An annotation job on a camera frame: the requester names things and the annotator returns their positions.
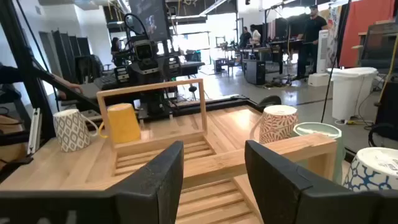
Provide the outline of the plain yellow mug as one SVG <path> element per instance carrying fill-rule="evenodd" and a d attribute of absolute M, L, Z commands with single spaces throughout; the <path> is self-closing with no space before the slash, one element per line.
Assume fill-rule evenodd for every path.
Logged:
<path fill-rule="evenodd" d="M 109 106 L 107 115 L 115 144 L 141 139 L 141 129 L 132 104 L 120 103 Z"/>

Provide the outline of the grey diamond pattern mug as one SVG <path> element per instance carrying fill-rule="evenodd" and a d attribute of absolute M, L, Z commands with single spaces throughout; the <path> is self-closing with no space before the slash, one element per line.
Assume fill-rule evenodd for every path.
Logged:
<path fill-rule="evenodd" d="M 98 126 L 82 115 L 78 109 L 53 114 L 53 124 L 58 143 L 63 152 L 75 152 L 91 144 L 98 135 Z"/>

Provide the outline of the blue floral pattern mug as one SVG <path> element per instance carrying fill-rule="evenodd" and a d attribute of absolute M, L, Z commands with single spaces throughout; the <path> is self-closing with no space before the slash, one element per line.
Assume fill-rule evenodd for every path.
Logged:
<path fill-rule="evenodd" d="M 398 190 L 398 150 L 367 147 L 358 151 L 343 181 L 355 192 Z"/>

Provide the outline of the white flat strip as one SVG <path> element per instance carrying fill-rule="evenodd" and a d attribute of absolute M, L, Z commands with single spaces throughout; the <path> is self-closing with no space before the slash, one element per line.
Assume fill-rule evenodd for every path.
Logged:
<path fill-rule="evenodd" d="M 30 125 L 29 142 L 27 154 L 33 155 L 40 147 L 40 135 L 42 125 L 42 114 L 40 108 L 34 108 Z"/>

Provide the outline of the white trash bin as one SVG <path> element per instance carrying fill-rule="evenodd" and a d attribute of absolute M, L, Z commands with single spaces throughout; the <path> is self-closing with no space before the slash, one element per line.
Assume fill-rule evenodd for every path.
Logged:
<path fill-rule="evenodd" d="M 379 72 L 376 68 L 372 67 L 349 68 L 349 71 L 355 75 L 359 75 L 361 80 L 359 84 L 357 101 L 357 106 L 359 106 L 361 102 L 370 94 L 373 80 L 379 74 Z"/>
<path fill-rule="evenodd" d="M 349 120 L 354 116 L 363 75 L 358 68 L 337 69 L 331 73 L 333 82 L 332 117 Z"/>

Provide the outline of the red curtain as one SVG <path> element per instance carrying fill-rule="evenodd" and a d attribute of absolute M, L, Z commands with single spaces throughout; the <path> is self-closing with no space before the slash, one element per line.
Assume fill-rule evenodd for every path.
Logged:
<path fill-rule="evenodd" d="M 393 18 L 396 0 L 352 0 L 345 24 L 339 67 L 354 67 L 358 59 L 358 51 L 352 49 L 360 44 L 360 32 L 367 32 L 368 27 L 378 21 Z"/>

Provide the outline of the black computer tower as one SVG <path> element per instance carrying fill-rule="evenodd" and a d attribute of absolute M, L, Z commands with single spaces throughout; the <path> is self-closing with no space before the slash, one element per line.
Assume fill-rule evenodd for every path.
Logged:
<path fill-rule="evenodd" d="M 246 81 L 253 85 L 264 85 L 266 82 L 266 64 L 259 60 L 246 61 Z"/>

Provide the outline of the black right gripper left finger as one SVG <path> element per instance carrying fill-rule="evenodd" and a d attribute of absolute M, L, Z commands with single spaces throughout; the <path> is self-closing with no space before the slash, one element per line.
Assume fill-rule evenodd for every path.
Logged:
<path fill-rule="evenodd" d="M 105 190 L 0 191 L 0 224 L 174 224 L 183 153 L 175 141 Z"/>

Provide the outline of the white tower appliance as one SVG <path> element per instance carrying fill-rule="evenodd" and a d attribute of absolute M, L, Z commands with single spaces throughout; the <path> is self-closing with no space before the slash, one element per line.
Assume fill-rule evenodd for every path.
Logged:
<path fill-rule="evenodd" d="M 327 86 L 327 50 L 328 50 L 328 30 L 321 30 L 318 37 L 317 71 L 309 75 L 308 84 L 310 86 Z"/>

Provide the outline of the sage green mug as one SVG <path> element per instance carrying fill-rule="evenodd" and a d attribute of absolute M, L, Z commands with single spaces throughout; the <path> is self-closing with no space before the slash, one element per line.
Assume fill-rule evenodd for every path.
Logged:
<path fill-rule="evenodd" d="M 343 145 L 340 129 L 325 123 L 305 122 L 296 124 L 292 131 L 292 137 L 308 134 L 323 134 L 337 141 L 336 159 L 334 165 L 333 182 L 341 184 L 343 180 L 342 163 L 345 159 L 346 149 Z"/>

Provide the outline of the orange leaf pattern mug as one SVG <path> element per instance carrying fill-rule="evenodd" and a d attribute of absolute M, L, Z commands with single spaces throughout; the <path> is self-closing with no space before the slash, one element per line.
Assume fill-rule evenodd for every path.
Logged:
<path fill-rule="evenodd" d="M 249 138 L 255 139 L 259 128 L 258 143 L 266 144 L 291 137 L 298 123 L 297 108 L 287 105 L 272 105 L 263 109 L 262 115 L 251 129 Z"/>

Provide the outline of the dark office chair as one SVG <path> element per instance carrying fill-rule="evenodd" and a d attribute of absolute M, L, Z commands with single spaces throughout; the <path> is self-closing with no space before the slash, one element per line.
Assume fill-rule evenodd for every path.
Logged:
<path fill-rule="evenodd" d="M 398 73 L 398 24 L 385 23 L 369 26 L 359 60 L 361 67 L 373 67 L 387 73 L 394 62 L 393 73 Z"/>

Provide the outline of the floral patterned cloth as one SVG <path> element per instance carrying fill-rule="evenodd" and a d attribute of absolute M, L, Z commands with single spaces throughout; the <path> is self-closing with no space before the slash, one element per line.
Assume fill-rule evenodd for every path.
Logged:
<path fill-rule="evenodd" d="M 329 7 L 328 22 L 328 45 L 327 45 L 327 58 L 326 67 L 331 68 L 333 61 L 337 54 L 338 47 L 338 33 L 341 17 L 341 6 Z"/>

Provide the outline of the hanging dark monitor screen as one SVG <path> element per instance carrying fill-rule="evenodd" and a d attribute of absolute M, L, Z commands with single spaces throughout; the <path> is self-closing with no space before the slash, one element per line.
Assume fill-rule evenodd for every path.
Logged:
<path fill-rule="evenodd" d="M 165 0 L 129 0 L 131 13 L 142 22 L 150 40 L 163 41 L 170 38 Z"/>

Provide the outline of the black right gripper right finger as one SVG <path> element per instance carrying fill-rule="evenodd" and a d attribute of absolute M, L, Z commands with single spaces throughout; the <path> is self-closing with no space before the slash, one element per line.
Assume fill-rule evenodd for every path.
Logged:
<path fill-rule="evenodd" d="M 353 192 L 253 140 L 244 158 L 265 224 L 398 224 L 398 190 Z"/>

